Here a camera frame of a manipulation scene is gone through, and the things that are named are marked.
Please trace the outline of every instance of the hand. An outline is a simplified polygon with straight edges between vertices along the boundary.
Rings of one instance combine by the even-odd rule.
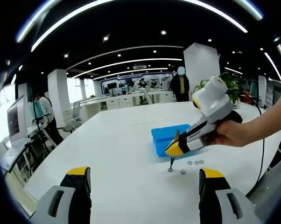
[[[224,121],[216,128],[218,137],[212,139],[210,145],[225,145],[243,147],[253,142],[252,127],[249,123],[236,123],[229,120]]]

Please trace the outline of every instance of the ceiling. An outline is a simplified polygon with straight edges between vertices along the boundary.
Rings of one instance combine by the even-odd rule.
[[[93,58],[69,69],[68,76],[73,77],[84,71],[123,61],[146,58],[183,59],[184,49],[194,42],[218,50],[221,71],[229,67],[243,72],[243,76],[247,78],[256,78],[266,73],[267,77],[279,80],[271,63],[260,50],[264,48],[281,74],[281,56],[276,43],[273,42],[277,36],[281,37],[279,1],[270,3],[262,0],[253,1],[265,15],[261,21],[256,21],[233,1],[203,1],[238,21],[248,30],[245,34],[219,15],[185,1],[115,0],[86,10],[68,20],[32,53],[31,46],[47,29],[68,13],[91,1],[62,0],[49,11],[43,23],[39,27],[36,26],[21,44],[15,44],[13,38],[17,29],[42,1],[26,2],[25,5],[19,2],[16,1],[13,7],[21,10],[18,13],[11,10],[14,19],[9,21],[10,31],[7,38],[9,48],[5,55],[6,59],[11,59],[9,71],[12,75],[6,83],[11,82],[15,73],[18,83],[36,82],[46,79],[46,75],[54,69],[68,69],[88,58],[137,46],[149,47],[120,50]],[[161,34],[162,30],[167,32],[166,35]],[[105,36],[109,37],[108,41],[103,41]],[[181,48],[151,47],[152,45]],[[169,71],[175,71],[184,65],[184,61],[147,61],[137,64],[147,66],[150,64],[151,68],[168,68]],[[124,63],[110,66],[79,77],[91,78],[93,75],[95,78],[123,72],[132,70],[134,65],[135,63]]]

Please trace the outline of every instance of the striped shirt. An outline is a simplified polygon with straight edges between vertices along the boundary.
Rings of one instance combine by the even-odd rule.
[[[53,120],[53,118],[55,118],[55,114],[53,113],[52,106],[50,104],[50,101],[45,97],[41,97],[39,101],[43,111],[44,121],[46,124],[48,124]]]

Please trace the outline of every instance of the potted plant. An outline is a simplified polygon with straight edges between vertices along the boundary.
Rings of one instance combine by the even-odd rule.
[[[238,92],[239,87],[236,81],[233,79],[232,75],[229,72],[224,72],[219,76],[226,84],[228,88],[227,94],[230,97],[233,104],[238,100]],[[206,83],[208,82],[207,79],[204,79],[200,82],[200,85],[197,85],[193,92],[196,92],[205,87]]]

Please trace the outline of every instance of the man in black jacket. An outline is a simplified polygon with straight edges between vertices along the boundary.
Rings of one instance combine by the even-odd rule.
[[[175,94],[177,102],[189,101],[189,80],[185,75],[184,67],[178,68],[178,74],[170,82],[170,88]]]

